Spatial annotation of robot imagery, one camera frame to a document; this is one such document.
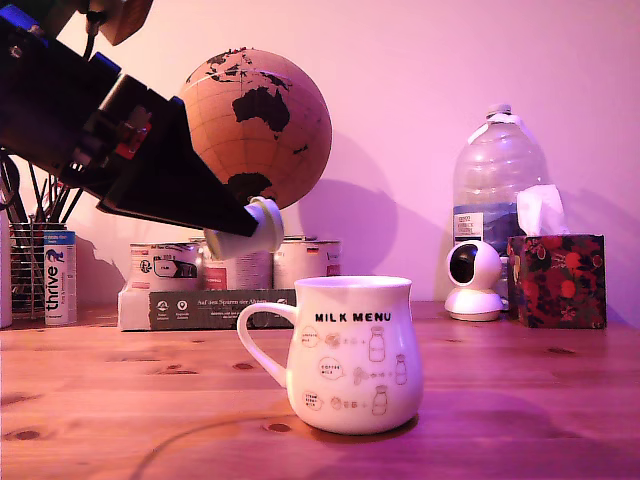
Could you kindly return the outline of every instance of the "camera lens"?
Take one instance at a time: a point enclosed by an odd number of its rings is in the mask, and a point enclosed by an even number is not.
[[[473,279],[474,266],[478,247],[467,244],[458,247],[451,255],[449,270],[451,277],[458,283],[469,283]]]

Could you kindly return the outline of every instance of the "mug handle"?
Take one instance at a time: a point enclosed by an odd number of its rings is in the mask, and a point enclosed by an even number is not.
[[[286,369],[269,355],[264,353],[253,341],[247,330],[247,320],[249,320],[251,315],[257,312],[269,312],[281,315],[289,320],[295,327],[298,319],[298,309],[297,307],[281,303],[254,303],[242,310],[238,317],[238,336],[240,337],[240,341],[244,345],[244,348],[246,348],[251,356],[253,356],[253,358],[255,358],[258,363],[264,367],[269,375],[275,378],[276,382],[278,382],[281,387],[287,388]]]

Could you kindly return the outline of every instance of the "tissue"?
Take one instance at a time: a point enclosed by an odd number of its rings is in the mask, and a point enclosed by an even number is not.
[[[555,185],[535,185],[521,191],[516,205],[518,224],[528,236],[569,233],[560,193]]]

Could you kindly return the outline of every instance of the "metal pen holder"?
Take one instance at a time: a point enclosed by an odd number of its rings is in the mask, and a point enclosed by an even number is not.
[[[44,231],[66,229],[64,223],[11,224],[11,300],[14,318],[44,317]]]

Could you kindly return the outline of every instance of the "white cap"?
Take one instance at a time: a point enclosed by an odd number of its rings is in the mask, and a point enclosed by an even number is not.
[[[276,202],[253,197],[244,208],[258,222],[258,227],[251,237],[204,230],[207,245],[214,259],[227,260],[262,250],[273,253],[280,248],[284,240],[284,225]]]
[[[493,105],[490,105],[486,118],[489,118],[496,113],[506,113],[509,115],[511,113],[511,105],[508,103],[494,103]]]

